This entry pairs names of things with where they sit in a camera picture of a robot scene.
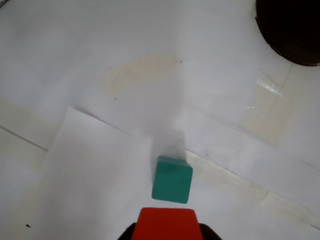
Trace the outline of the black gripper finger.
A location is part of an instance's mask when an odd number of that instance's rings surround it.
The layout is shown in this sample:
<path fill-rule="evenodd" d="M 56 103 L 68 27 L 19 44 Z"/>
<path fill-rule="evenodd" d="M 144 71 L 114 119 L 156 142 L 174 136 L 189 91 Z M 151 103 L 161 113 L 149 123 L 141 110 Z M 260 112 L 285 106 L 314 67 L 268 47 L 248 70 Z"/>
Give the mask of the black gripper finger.
<path fill-rule="evenodd" d="M 203 240 L 222 240 L 222 238 L 204 223 L 199 224 Z"/>
<path fill-rule="evenodd" d="M 131 240 L 135 231 L 136 223 L 132 223 L 119 237 L 119 240 Z"/>

